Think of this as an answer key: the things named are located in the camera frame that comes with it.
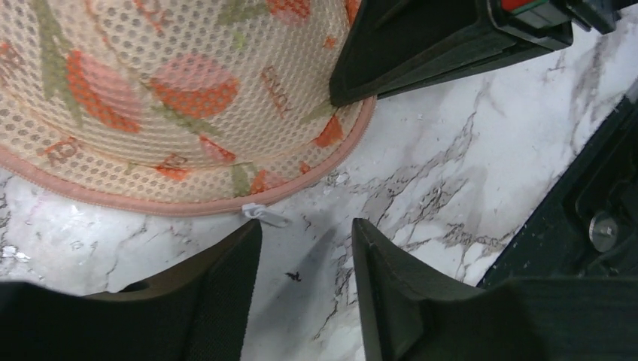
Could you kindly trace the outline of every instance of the strawberry print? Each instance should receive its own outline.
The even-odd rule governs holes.
[[[359,6],[361,6],[361,0],[345,0],[345,10],[348,13],[350,25],[354,24],[354,19],[357,18]]]
[[[326,125],[324,131],[313,140],[314,144],[318,147],[325,148],[334,145],[343,139],[343,129],[339,118],[333,115],[330,121]]]
[[[183,181],[191,172],[190,169],[181,168],[181,166],[186,164],[187,161],[188,159],[182,156],[171,154],[170,156],[166,157],[166,159],[164,159],[164,162],[162,162],[162,164],[155,167],[155,170],[175,181]]]
[[[142,105],[130,85],[113,69],[79,50],[66,62],[68,89],[87,113],[105,126],[123,132],[140,130]]]
[[[84,107],[110,128],[139,132],[142,106],[129,84],[115,70],[72,49],[46,1],[32,6],[38,18],[44,97],[57,94],[79,126]]]
[[[237,96],[239,81],[210,56],[190,54],[163,65],[150,87],[171,109],[202,119],[228,107]]]
[[[326,49],[334,49],[336,45],[337,39],[333,36],[326,36],[326,40],[324,41],[324,47]]]
[[[230,153],[228,150],[223,149],[217,144],[213,143],[210,139],[204,135],[199,136],[199,143],[202,145],[202,149],[212,159],[217,160],[220,163],[232,163],[235,161],[235,154]]]
[[[284,185],[286,182],[271,171],[261,170],[251,184],[251,194],[258,194]]]
[[[310,17],[310,0],[266,0],[272,16],[289,26],[300,26]]]
[[[301,174],[308,173],[310,171],[310,165],[303,161],[299,162],[299,171],[301,172]]]

